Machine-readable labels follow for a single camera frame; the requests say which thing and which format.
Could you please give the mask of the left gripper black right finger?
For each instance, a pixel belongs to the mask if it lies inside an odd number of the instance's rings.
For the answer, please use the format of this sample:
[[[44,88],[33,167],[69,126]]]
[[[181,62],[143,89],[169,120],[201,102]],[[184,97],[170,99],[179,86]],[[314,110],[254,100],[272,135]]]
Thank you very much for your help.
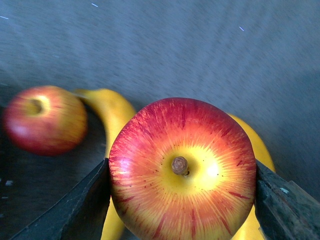
[[[265,240],[318,240],[320,203],[256,161],[255,216]]]

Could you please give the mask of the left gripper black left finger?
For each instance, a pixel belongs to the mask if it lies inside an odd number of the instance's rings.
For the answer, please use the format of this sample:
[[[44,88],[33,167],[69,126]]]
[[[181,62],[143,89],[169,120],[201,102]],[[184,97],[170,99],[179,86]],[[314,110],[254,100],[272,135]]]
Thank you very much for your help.
[[[17,234],[13,240],[99,240],[110,206],[108,159]]]

